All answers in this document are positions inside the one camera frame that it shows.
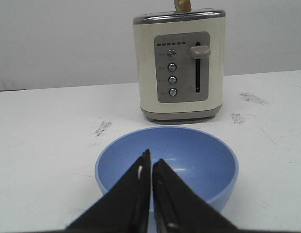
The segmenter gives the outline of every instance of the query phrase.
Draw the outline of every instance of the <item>white table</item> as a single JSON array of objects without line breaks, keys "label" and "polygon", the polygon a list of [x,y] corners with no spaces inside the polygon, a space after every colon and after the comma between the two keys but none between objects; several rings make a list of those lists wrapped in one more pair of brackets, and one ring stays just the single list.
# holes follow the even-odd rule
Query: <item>white table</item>
[{"label": "white table", "polygon": [[[0,232],[64,228],[102,196],[100,152],[152,126],[137,83],[0,92]],[[225,77],[216,117],[183,126],[238,157],[225,217],[245,229],[301,231],[301,71]]]}]

